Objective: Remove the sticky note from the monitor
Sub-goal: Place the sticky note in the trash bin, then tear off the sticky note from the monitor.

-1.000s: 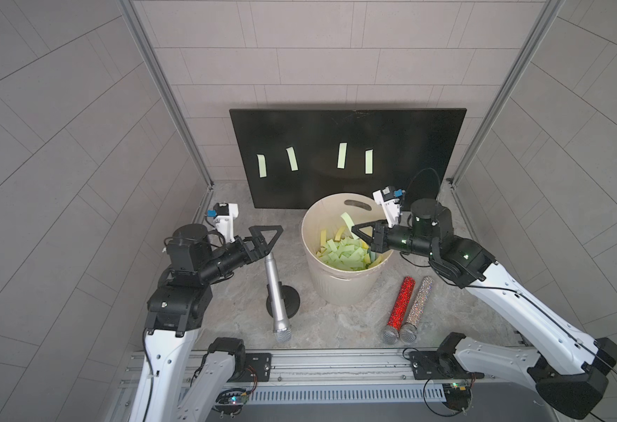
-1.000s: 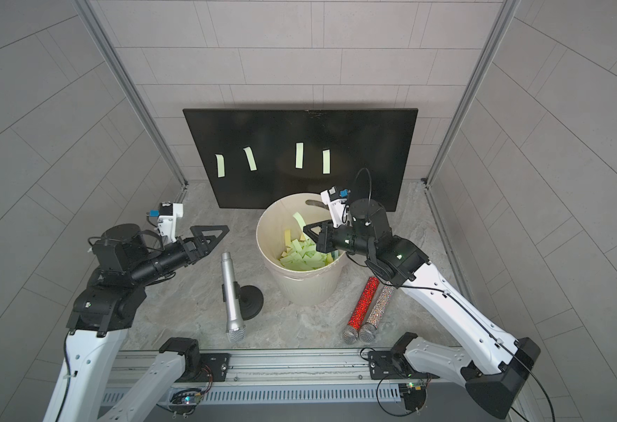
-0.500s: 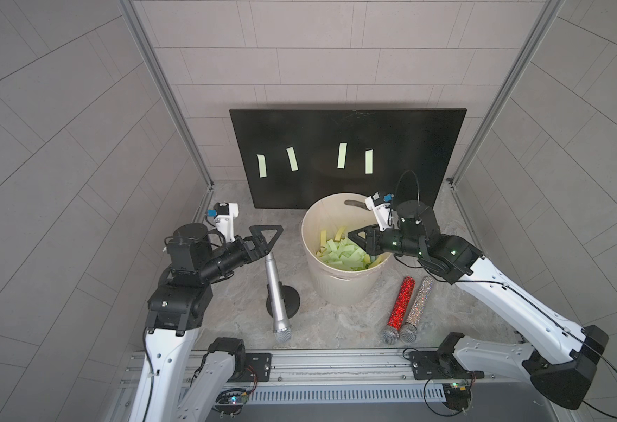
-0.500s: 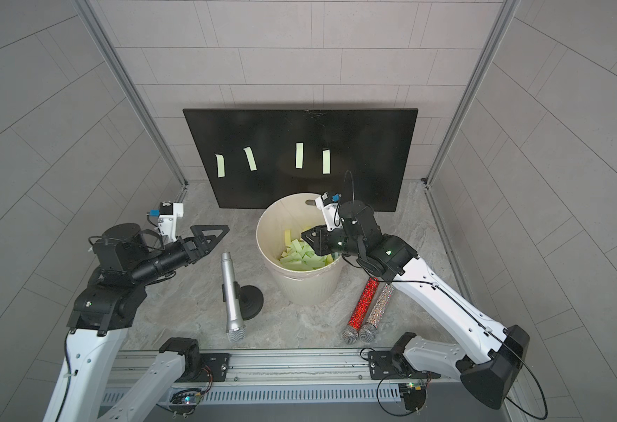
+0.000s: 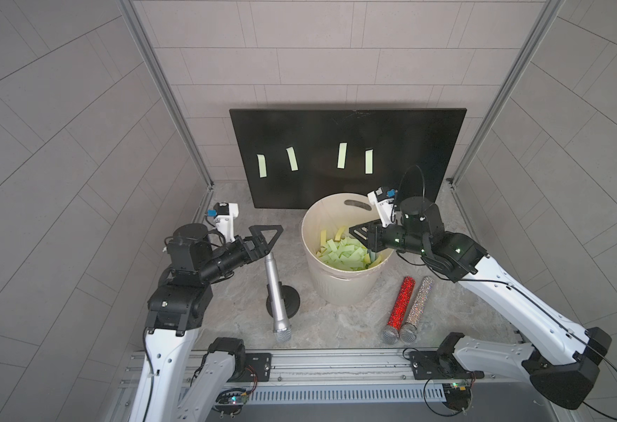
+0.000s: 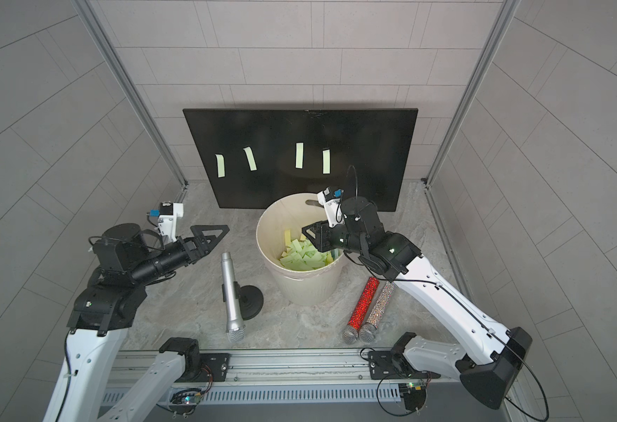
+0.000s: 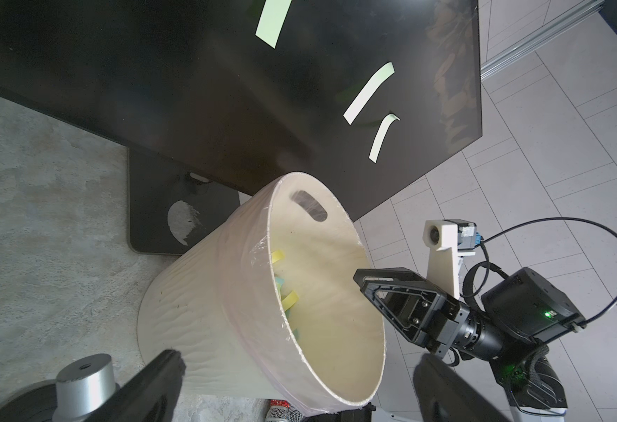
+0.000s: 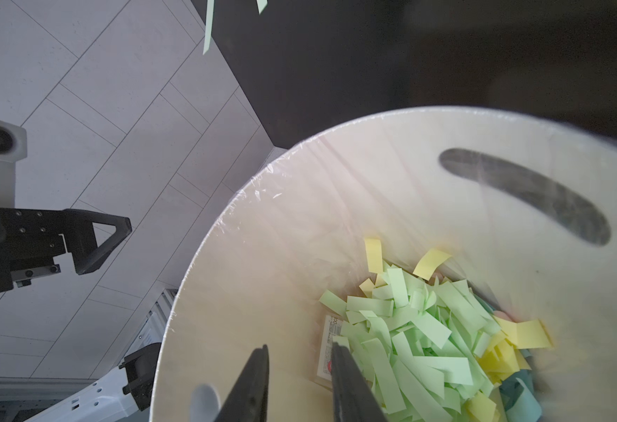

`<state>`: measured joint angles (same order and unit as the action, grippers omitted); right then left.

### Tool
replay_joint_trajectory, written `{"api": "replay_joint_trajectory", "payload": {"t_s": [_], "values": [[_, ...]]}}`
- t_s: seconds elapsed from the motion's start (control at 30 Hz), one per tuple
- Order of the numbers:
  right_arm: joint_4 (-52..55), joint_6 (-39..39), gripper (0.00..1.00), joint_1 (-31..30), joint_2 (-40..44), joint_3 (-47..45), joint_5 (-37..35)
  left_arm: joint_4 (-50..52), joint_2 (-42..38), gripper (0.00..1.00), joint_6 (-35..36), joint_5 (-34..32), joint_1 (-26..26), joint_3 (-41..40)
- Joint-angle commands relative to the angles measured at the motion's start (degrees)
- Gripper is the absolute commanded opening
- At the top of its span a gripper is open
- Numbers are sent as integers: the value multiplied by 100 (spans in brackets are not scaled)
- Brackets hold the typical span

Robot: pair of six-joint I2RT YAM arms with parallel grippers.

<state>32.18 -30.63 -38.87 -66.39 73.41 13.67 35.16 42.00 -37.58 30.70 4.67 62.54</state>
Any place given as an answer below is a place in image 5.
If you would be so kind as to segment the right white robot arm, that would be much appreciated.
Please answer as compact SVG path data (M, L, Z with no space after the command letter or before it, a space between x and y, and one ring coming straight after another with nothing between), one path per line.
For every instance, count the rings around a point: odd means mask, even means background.
M419 256L438 278L481 297L525 338L522 344L503 344L452 332L432 352L409 353L417 379L505 376L529 383L549 402L568 410L579 408L592 391L611 345L609 334L598 327L586 329L555 311L471 237L446 230L431 200L400 200L386 188L368 196L334 194L308 209L301 235L314 287L327 302L359 302L378 278L378 268L349 272L317 257L319 250L349 237L379 263L394 252Z

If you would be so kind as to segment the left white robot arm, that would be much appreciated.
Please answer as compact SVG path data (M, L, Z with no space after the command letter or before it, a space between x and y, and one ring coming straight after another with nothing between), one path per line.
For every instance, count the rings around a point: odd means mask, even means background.
M248 237L234 236L215 245L210 240L213 230L190 223L164 240L171 264L148 299L145 358L132 421L204 421L214 411L236 417L248 404L268 375L247 359L241 339L216 339L194 371L186 394L180 392L213 298L212 286L227 281L240 267L264 260L273 332L280 341L290 339L289 318L296 311L287 306L273 258L273 246L282 232L280 225L253 225Z

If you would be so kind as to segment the green sticky note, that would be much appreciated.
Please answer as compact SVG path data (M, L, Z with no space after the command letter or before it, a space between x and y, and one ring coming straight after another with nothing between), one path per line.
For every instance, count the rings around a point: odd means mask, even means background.
M292 172L297 172L299 170L296 154L293 147L289 147L286 149L288 161L290 164L290 169Z
M338 146L338 169L345 169L345 161L346 161L346 153L347 153L347 143L341 142Z
M365 151L365 173L370 175L374 172L374 151L368 149Z
M266 157L263 154L257 154L257 166L259 167L259 177L264 179L267 177Z

